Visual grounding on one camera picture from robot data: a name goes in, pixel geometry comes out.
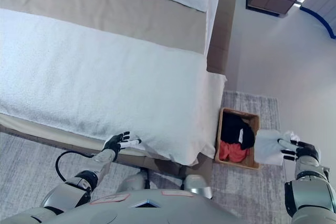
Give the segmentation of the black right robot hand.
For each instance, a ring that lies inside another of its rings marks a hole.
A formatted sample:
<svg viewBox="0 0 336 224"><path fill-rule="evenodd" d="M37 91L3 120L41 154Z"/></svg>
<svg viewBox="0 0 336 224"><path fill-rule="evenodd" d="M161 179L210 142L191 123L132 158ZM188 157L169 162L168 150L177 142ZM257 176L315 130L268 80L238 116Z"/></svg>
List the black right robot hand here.
<svg viewBox="0 0 336 224"><path fill-rule="evenodd" d="M297 140L277 139L277 143L282 147L283 158L290 161L297 161L302 156L310 156L320 162L319 151L314 145Z"/></svg>

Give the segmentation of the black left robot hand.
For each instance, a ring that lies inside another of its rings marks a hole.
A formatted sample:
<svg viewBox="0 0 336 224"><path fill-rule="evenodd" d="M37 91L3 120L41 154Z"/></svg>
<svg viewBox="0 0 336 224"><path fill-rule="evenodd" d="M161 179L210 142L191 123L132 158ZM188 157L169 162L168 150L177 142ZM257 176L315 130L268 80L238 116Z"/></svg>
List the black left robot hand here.
<svg viewBox="0 0 336 224"><path fill-rule="evenodd" d="M118 154L122 149L134 147L142 143L142 140L138 137L131 140L130 132L123 132L118 135L114 135L111 139L105 141L103 150L113 150Z"/></svg>

